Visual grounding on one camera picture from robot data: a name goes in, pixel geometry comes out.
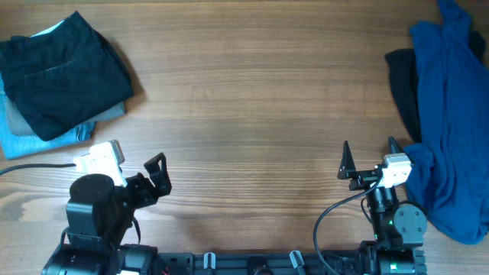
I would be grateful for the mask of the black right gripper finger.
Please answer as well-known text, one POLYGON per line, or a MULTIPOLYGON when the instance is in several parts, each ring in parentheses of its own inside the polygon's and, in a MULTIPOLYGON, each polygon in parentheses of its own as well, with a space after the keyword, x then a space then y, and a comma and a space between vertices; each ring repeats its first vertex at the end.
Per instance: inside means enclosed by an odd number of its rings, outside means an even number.
POLYGON ((390 154, 403 154, 403 148, 398 144, 397 140, 393 136, 389 136, 388 140, 388 148, 390 154))
POLYGON ((337 178, 339 180, 353 179, 357 176, 355 162, 351 154, 348 141, 344 141, 342 149, 342 160, 338 169, 337 178))

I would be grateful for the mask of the black shorts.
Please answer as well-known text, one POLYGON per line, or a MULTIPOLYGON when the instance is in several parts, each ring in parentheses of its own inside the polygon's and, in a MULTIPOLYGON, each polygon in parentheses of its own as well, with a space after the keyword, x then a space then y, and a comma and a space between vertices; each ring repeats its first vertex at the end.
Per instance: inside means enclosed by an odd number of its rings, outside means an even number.
POLYGON ((3 41, 1 75, 7 97, 43 141, 134 95, 124 63, 79 12, 47 34, 3 41))

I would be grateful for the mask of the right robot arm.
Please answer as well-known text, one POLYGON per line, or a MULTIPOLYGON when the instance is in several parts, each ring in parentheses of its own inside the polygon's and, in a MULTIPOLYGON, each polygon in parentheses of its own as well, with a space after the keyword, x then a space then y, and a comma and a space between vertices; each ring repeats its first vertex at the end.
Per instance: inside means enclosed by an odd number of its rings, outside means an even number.
POLYGON ((427 218, 412 202, 400 201, 396 187, 405 183, 413 168, 393 137, 388 139, 390 153, 372 170, 357 170, 348 142, 343 144, 338 178, 349 180, 351 191, 365 191, 374 232, 373 241, 362 241, 359 249, 333 261, 340 274, 427 273, 423 246, 427 218))

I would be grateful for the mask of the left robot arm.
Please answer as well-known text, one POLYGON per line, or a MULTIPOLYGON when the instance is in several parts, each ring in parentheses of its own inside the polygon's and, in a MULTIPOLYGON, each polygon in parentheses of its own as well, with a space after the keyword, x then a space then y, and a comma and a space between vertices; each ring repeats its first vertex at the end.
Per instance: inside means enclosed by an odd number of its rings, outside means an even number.
POLYGON ((125 187, 101 173, 73 182, 66 206, 69 226, 42 275, 162 273, 164 260, 156 247, 121 243, 129 228, 141 233, 134 212, 156 204, 172 189, 164 154, 151 158, 144 168, 149 177, 138 173, 127 178, 125 187))

